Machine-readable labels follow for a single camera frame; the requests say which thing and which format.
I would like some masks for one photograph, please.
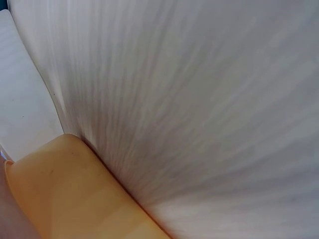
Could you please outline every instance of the white surface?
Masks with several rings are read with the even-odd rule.
[[[318,0],[10,5],[65,131],[177,239],[319,238]]]
[[[0,11],[0,145],[14,161],[63,133],[8,10]]]

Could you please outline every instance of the orange plastic object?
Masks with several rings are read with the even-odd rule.
[[[43,239],[169,238],[73,135],[5,168],[14,198]]]

